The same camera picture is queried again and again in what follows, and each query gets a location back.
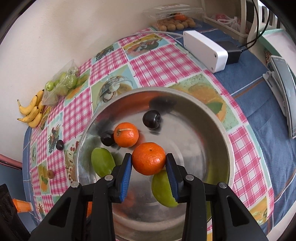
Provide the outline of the dark plum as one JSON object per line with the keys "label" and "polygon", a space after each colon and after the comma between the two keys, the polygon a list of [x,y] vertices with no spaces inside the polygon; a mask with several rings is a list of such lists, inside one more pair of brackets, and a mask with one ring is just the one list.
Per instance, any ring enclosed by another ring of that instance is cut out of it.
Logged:
{"label": "dark plum", "polygon": [[156,110],[147,111],[142,117],[143,124],[150,129],[156,129],[159,127],[161,121],[161,115]]}
{"label": "dark plum", "polygon": [[102,144],[107,147],[115,145],[114,131],[108,130],[108,131],[103,132],[100,135],[100,140],[101,140]]}
{"label": "dark plum", "polygon": [[56,149],[62,151],[64,149],[64,142],[62,140],[57,140]]}

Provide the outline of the yellow banana bunch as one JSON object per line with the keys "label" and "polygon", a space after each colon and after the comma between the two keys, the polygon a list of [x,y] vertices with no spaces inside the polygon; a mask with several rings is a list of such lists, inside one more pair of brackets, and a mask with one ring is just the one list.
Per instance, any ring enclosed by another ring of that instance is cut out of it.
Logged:
{"label": "yellow banana bunch", "polygon": [[18,110],[23,115],[22,118],[17,118],[22,123],[27,123],[31,128],[36,127],[41,118],[43,112],[42,98],[44,89],[40,90],[36,95],[33,96],[28,106],[22,106],[19,99],[17,99]]}

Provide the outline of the smartphone on stand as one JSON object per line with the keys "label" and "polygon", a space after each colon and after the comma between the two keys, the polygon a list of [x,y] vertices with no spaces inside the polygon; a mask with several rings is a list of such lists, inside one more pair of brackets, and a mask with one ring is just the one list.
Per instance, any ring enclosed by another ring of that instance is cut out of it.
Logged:
{"label": "smartphone on stand", "polygon": [[262,75],[275,96],[278,105],[287,118],[288,134],[295,138],[295,81],[287,62],[279,56],[271,55],[272,70]]}

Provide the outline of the pink checkered fruit tablecloth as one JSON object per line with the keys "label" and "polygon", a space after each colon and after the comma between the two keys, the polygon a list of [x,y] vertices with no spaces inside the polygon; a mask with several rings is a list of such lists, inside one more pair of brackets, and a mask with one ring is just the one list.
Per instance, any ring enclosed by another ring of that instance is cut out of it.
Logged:
{"label": "pink checkered fruit tablecloth", "polygon": [[[73,183],[109,174],[124,154],[155,143],[206,183],[227,182],[259,225],[273,212],[264,156],[241,108],[220,81],[169,37],[141,31],[79,68],[75,87],[45,107],[32,131],[30,177],[42,220]],[[107,131],[134,128],[113,143]]]}

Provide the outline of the green mango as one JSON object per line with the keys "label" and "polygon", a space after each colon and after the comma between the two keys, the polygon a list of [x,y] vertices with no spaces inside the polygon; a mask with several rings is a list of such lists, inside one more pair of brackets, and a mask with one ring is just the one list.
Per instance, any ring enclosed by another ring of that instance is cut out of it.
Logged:
{"label": "green mango", "polygon": [[95,173],[99,177],[110,175],[115,167],[115,161],[111,152],[105,148],[95,148],[91,153],[91,163]]}
{"label": "green mango", "polygon": [[165,207],[175,208],[178,206],[178,203],[172,195],[170,182],[165,169],[153,176],[152,194],[155,199]]}

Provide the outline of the green mango front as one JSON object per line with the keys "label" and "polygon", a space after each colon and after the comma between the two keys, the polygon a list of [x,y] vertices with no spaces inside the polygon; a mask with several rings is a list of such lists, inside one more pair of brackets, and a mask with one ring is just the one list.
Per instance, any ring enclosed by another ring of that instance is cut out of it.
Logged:
{"label": "green mango front", "polygon": [[178,203],[172,195],[170,182],[165,169],[153,176],[152,194],[155,199],[165,207],[175,208],[178,206]]}

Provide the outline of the dark plum front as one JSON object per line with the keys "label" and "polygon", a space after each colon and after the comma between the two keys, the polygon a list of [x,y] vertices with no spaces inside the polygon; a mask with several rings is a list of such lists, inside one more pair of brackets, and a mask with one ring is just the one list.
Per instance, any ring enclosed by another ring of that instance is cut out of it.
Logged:
{"label": "dark plum front", "polygon": [[156,110],[147,111],[142,117],[143,124],[150,129],[156,129],[159,127],[161,121],[161,115]]}

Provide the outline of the black power adapter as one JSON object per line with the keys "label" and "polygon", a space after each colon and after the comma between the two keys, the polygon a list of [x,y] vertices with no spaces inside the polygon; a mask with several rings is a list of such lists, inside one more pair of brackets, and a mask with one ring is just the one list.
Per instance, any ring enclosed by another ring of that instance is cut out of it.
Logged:
{"label": "black power adapter", "polygon": [[236,46],[234,43],[230,41],[218,41],[216,43],[227,51],[228,53],[228,58],[226,62],[227,65],[234,64],[239,61],[239,58],[242,53],[241,48],[239,48],[238,46]]}

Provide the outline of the orange mandarin with stem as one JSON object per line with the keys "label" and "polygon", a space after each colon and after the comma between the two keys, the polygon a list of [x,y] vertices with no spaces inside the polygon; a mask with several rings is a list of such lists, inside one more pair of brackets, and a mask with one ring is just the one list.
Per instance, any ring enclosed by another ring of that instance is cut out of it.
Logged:
{"label": "orange mandarin with stem", "polygon": [[118,146],[130,148],[137,143],[139,132],[134,124],[125,122],[116,126],[113,136]]}

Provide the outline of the white plastic box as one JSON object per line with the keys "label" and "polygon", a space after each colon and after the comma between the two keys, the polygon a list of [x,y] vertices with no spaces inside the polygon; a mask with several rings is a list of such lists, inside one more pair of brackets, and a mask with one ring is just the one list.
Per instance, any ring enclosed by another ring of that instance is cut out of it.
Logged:
{"label": "white plastic box", "polygon": [[184,47],[212,73],[225,69],[228,52],[219,44],[196,30],[184,31],[183,41]]}

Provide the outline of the clear box of brown fruits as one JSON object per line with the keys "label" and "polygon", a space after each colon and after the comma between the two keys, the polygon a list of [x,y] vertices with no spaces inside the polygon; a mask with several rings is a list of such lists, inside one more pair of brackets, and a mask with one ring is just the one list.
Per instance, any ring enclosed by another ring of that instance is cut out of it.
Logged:
{"label": "clear box of brown fruits", "polygon": [[144,10],[153,28],[161,32],[173,32],[202,27],[204,9],[188,4],[169,4]]}

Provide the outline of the brown kiwi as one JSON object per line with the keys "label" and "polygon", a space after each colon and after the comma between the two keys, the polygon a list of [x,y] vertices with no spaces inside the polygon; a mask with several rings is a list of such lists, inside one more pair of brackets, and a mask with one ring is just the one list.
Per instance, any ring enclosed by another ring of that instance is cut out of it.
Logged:
{"label": "brown kiwi", "polygon": [[49,179],[53,179],[55,177],[55,174],[52,170],[47,170],[47,177]]}

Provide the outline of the large steel bowl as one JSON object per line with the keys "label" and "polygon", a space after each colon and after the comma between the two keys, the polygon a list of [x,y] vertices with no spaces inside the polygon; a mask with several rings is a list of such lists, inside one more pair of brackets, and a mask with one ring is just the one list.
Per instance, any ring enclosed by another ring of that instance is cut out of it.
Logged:
{"label": "large steel bowl", "polygon": [[186,206],[171,193],[166,154],[205,183],[234,182],[234,153],[223,126],[225,102],[213,90],[143,88],[100,104],[76,153],[82,185],[109,175],[131,154],[124,202],[114,204],[120,240],[180,240]]}

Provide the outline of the clear tray of green fruits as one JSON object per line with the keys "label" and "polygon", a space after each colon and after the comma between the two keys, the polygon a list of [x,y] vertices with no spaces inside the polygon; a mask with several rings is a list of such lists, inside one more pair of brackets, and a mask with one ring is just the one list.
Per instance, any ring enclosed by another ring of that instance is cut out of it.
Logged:
{"label": "clear tray of green fruits", "polygon": [[45,84],[43,105],[55,107],[76,86],[78,74],[78,67],[72,59]]}

